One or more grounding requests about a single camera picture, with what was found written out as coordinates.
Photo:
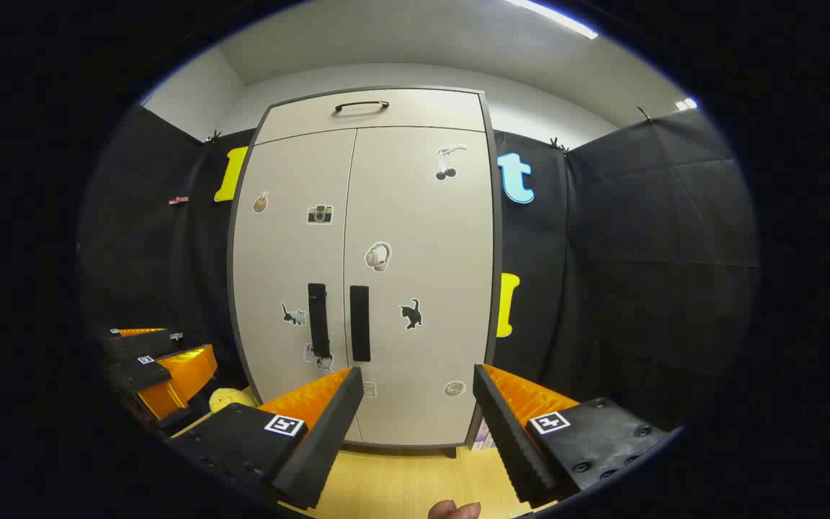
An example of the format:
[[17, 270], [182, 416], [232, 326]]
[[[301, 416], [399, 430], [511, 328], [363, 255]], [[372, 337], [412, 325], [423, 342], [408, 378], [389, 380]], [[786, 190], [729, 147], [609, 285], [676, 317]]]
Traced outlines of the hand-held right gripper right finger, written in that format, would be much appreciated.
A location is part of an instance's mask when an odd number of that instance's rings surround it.
[[518, 500], [533, 508], [593, 492], [675, 436], [610, 399], [579, 402], [488, 364], [475, 365], [472, 394]]

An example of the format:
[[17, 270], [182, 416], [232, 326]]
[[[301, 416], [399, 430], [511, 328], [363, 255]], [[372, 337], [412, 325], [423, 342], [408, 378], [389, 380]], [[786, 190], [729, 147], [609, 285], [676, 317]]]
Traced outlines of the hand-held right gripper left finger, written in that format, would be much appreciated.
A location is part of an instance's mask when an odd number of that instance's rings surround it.
[[316, 508], [362, 398], [360, 369], [340, 369], [257, 407], [230, 403], [167, 444], [244, 496]]

